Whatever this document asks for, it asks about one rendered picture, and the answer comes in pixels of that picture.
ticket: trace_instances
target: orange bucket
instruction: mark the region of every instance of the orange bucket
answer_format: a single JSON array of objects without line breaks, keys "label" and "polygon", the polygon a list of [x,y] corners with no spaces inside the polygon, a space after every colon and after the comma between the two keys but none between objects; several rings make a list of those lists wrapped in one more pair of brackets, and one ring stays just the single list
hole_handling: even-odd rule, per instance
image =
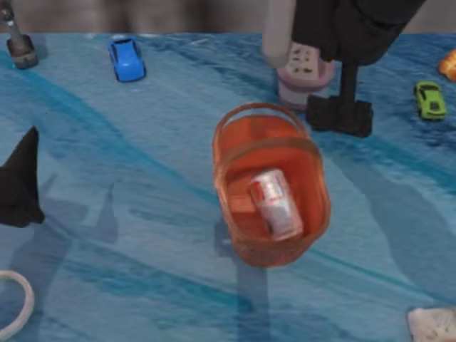
[{"label": "orange bucket", "polygon": [[[267,109],[284,114],[246,115],[228,123],[245,110]],[[305,127],[289,110],[268,103],[243,105],[227,113],[212,141],[214,185],[224,220],[238,255],[252,266],[271,267],[298,259],[327,229],[331,203],[326,189],[323,161]],[[280,169],[291,190],[304,233],[274,241],[266,222],[252,202],[253,176]]]}]

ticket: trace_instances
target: toy car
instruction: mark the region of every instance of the toy car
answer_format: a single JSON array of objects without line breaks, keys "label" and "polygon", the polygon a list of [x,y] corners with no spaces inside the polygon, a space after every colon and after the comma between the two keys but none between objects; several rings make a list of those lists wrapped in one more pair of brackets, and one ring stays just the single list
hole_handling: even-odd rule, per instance
[{"label": "toy car", "polygon": [[145,77],[145,65],[135,39],[113,40],[108,50],[117,81],[132,82]]},{"label": "toy car", "polygon": [[436,82],[420,81],[415,86],[415,97],[420,117],[424,120],[442,120],[447,115],[442,90]]}]

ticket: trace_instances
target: gray wall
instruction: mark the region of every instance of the gray wall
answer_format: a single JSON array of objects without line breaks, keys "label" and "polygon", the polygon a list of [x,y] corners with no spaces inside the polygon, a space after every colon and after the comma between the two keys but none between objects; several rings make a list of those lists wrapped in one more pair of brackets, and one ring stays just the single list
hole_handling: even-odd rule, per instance
[{"label": "gray wall", "polygon": [[[260,32],[265,3],[265,0],[14,0],[14,8],[20,27],[29,32]],[[407,31],[456,32],[455,14],[456,0],[427,0]]]}]

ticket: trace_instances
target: white ring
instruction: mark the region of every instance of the white ring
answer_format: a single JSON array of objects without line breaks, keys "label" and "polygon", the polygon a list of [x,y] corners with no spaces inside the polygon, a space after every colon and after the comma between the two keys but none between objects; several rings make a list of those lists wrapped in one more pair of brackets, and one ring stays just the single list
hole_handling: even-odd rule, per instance
[{"label": "white ring", "polygon": [[33,307],[35,305],[35,296],[33,294],[33,289],[31,288],[29,281],[19,273],[16,273],[14,271],[0,271],[0,280],[14,280],[18,282],[26,294],[24,306],[22,307],[22,310],[17,318],[6,328],[0,330],[0,341],[5,341],[11,338],[13,335],[16,335],[16,333],[18,333],[27,323],[31,313],[33,312]]}]

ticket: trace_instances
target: can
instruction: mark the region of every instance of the can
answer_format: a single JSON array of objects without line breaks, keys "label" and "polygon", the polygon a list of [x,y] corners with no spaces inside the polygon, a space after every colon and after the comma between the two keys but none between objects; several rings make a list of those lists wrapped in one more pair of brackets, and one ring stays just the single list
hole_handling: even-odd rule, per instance
[{"label": "can", "polygon": [[267,170],[254,176],[249,189],[274,240],[284,240],[303,233],[304,224],[281,170]]}]

